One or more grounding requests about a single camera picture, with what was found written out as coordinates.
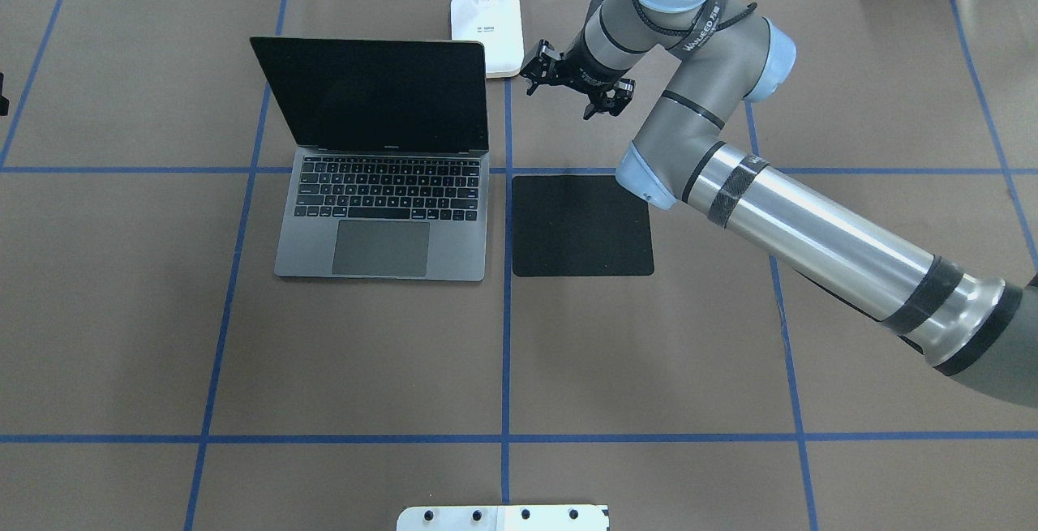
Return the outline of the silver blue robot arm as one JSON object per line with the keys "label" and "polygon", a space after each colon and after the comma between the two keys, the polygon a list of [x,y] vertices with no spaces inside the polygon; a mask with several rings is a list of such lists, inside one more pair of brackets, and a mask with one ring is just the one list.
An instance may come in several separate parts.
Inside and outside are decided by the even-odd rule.
{"label": "silver blue robot arm", "polygon": [[904,339],[935,370],[998,400],[1035,408],[1036,287],[979,279],[719,138],[742,102],[768,97],[795,62],[793,40],[734,0],[601,0],[548,83],[614,116],[626,73],[654,47],[679,66],[616,169],[660,209],[681,202],[748,239]]}

